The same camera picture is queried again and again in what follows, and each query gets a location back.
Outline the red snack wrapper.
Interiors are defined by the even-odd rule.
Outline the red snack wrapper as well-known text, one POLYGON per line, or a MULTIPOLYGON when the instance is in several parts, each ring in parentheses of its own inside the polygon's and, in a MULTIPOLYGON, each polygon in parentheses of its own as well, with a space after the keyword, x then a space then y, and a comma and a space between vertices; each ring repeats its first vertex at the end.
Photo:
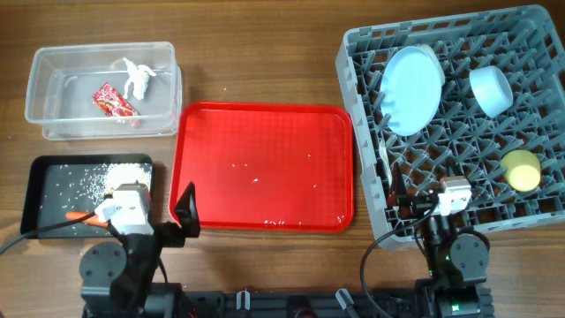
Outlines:
POLYGON ((104 83, 93 95, 93 103, 107 116, 117 117, 118 123, 128 123, 134 128, 140 125, 139 113, 110 84, 104 83))

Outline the light blue bowl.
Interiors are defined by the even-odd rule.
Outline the light blue bowl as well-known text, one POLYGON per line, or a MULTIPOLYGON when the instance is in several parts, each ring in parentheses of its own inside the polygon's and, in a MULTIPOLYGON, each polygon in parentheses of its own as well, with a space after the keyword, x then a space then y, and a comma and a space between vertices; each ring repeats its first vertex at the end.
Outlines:
POLYGON ((497 117, 512 106, 511 86, 498 67, 489 65, 472 70, 469 80, 478 106, 488 117, 497 117))

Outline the orange carrot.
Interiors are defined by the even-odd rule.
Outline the orange carrot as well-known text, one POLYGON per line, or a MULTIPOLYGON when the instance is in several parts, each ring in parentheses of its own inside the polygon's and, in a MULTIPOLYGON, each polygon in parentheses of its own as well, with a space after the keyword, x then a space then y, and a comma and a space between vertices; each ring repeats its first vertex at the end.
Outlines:
POLYGON ((80 221, 81 223, 100 227, 100 228, 108 227, 108 223, 103 222, 100 219, 100 217, 95 213, 72 211, 72 212, 67 212, 65 216, 68 221, 80 221))

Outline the light blue plate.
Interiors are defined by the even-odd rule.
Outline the light blue plate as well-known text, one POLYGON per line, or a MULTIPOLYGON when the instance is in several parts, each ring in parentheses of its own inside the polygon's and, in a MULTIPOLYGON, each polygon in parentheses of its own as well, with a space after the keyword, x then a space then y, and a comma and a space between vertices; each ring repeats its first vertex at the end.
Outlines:
POLYGON ((441 101, 442 84, 433 61, 419 48, 398 50, 388 62, 380 84, 381 112, 389 115, 389 129, 411 136, 434 118, 441 101))

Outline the white tissue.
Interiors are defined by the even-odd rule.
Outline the white tissue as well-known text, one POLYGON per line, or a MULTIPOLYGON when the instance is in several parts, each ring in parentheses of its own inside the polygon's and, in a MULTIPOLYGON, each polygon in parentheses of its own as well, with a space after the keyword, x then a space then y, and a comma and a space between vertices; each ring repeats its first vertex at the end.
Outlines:
POLYGON ((133 85, 132 95, 137 100, 143 100, 145 98, 149 79, 151 77, 155 77, 156 73, 147 65, 135 64, 126 57, 123 58, 123 61, 126 65, 126 71, 129 76, 128 80, 124 84, 124 99, 129 98, 130 85, 133 85))

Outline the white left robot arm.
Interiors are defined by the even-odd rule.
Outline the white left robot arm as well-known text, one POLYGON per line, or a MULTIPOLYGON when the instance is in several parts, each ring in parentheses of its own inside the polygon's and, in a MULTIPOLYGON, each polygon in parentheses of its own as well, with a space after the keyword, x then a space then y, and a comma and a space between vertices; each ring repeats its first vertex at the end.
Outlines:
POLYGON ((196 317, 197 310, 181 284, 153 281, 163 269, 162 249, 180 248, 200 235, 194 183, 174 207, 175 222, 152 225, 151 197, 144 184, 122 184, 95 209, 116 238, 91 247, 79 273, 84 317, 196 317))

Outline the white plastic spoon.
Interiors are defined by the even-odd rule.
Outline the white plastic spoon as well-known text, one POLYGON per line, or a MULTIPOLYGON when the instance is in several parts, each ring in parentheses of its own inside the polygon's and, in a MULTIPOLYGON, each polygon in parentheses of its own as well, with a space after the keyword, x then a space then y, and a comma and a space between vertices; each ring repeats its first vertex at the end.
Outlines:
POLYGON ((385 143, 384 140, 379 141, 378 151, 379 151, 380 159, 383 162, 384 171, 386 173, 388 184, 391 185, 392 184, 392 171, 390 169, 390 163, 389 163, 389 160, 388 160, 388 151, 387 151, 386 143, 385 143))

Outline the yellow plastic cup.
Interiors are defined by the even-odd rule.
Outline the yellow plastic cup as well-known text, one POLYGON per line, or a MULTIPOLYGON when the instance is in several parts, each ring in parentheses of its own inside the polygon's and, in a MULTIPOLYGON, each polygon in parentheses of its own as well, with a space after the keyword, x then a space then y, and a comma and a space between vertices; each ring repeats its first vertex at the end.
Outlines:
POLYGON ((530 151, 513 150, 508 152, 501 159, 501 167, 506 169, 504 178, 508 184, 519 192, 529 192, 540 183, 540 162, 530 151))

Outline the mint green bowl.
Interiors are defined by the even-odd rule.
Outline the mint green bowl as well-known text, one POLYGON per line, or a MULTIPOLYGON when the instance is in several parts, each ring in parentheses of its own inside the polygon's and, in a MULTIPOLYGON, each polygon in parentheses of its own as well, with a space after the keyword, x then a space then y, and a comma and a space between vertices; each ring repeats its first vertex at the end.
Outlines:
POLYGON ((442 69, 440 60, 439 60, 438 56, 436 55, 436 53, 434 52, 433 48, 430 47, 427 44, 420 44, 419 48, 422 49, 430 57, 430 59, 433 61, 434 67, 435 67, 437 73, 439 74, 440 82, 441 82, 442 85, 444 85, 445 82, 446 82, 445 73, 442 69))

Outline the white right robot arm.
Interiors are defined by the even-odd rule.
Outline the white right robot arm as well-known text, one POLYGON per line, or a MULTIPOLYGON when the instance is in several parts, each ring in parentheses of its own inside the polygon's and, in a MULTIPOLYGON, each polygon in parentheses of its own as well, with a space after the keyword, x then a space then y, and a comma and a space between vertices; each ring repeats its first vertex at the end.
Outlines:
POLYGON ((414 314, 418 317, 493 317, 493 298, 481 285, 486 281, 490 243, 471 226, 458 230, 456 214, 471 202, 471 183, 455 164, 441 187, 411 196, 399 165, 393 166, 387 204, 402 219, 414 218, 430 272, 415 286, 414 314))

